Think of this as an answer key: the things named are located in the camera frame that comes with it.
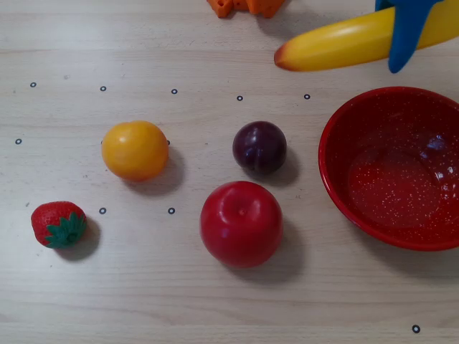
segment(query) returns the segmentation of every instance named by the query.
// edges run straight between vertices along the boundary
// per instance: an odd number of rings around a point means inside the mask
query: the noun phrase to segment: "plastic fruit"
[[[102,157],[108,169],[127,181],[146,181],[166,165],[166,136],[153,123],[135,120],[120,123],[105,135]]]
[[[233,267],[268,260],[282,239],[282,211],[262,186],[237,181],[220,186],[201,213],[201,238],[209,252]]]
[[[50,249],[73,246],[85,232],[86,215],[72,202],[52,202],[35,209],[31,217],[37,241]]]
[[[459,1],[444,0],[429,14],[418,49],[459,36]],[[395,8],[306,32],[285,43],[274,56],[277,66],[297,72],[358,65],[389,56]]]
[[[236,134],[232,152],[243,168],[259,174],[269,174],[284,164],[287,140],[282,130],[274,124],[253,122]]]

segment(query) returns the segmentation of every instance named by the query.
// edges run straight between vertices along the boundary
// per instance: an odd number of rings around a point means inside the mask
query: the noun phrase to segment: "banana tip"
[[[288,62],[285,61],[285,48],[286,48],[286,44],[281,46],[277,50],[277,52],[275,52],[274,64],[278,66],[279,68],[282,68],[283,70],[290,70],[294,72],[295,70],[289,66]]]

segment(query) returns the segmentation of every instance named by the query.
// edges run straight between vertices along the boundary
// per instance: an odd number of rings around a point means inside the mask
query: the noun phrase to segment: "yellow fruit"
[[[166,136],[153,123],[135,120],[115,125],[102,142],[102,157],[108,169],[127,181],[146,181],[166,165]]]
[[[432,8],[418,49],[459,36],[459,1]],[[285,43],[274,56],[278,67],[298,72],[358,65],[389,56],[395,9],[367,14],[306,32]]]

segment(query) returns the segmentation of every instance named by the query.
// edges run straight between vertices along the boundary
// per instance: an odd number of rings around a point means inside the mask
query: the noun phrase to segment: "bowl rim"
[[[330,132],[335,126],[336,122],[344,116],[348,110],[355,104],[356,102],[361,102],[362,100],[368,99],[370,97],[375,97],[382,93],[406,93],[406,92],[420,92],[423,95],[429,95],[430,97],[435,98],[436,100],[441,100],[444,104],[452,106],[454,108],[459,108],[459,104],[450,98],[447,98],[443,95],[439,95],[438,93],[424,90],[422,88],[416,87],[404,87],[404,86],[394,86],[394,87],[383,87],[377,88],[375,90],[370,90],[356,97],[353,97],[346,103],[344,103],[328,120],[325,128],[323,129],[321,140],[318,147],[318,168],[321,174],[321,178],[325,189],[327,190],[328,195],[330,196],[331,200],[335,203],[336,207],[339,211],[352,223],[354,223],[357,227],[361,230],[365,231],[367,234],[375,237],[376,239],[381,240],[387,244],[391,244],[396,247],[400,247],[403,249],[411,249],[415,251],[443,251],[446,249],[454,249],[459,247],[459,238],[456,240],[450,240],[448,242],[443,242],[440,244],[414,244],[412,242],[407,242],[404,240],[395,239],[392,236],[386,235],[378,231],[377,229],[373,228],[371,225],[367,224],[367,222],[360,217],[353,214],[351,209],[339,198],[338,194],[336,193],[335,189],[331,185],[330,176],[328,174],[328,170],[326,167],[326,146],[328,143],[328,138],[330,136]]]

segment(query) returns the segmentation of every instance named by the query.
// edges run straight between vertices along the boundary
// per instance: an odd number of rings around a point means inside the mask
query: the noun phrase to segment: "red bowl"
[[[338,209],[388,244],[459,246],[459,104],[388,87],[341,106],[319,145],[323,183]]]

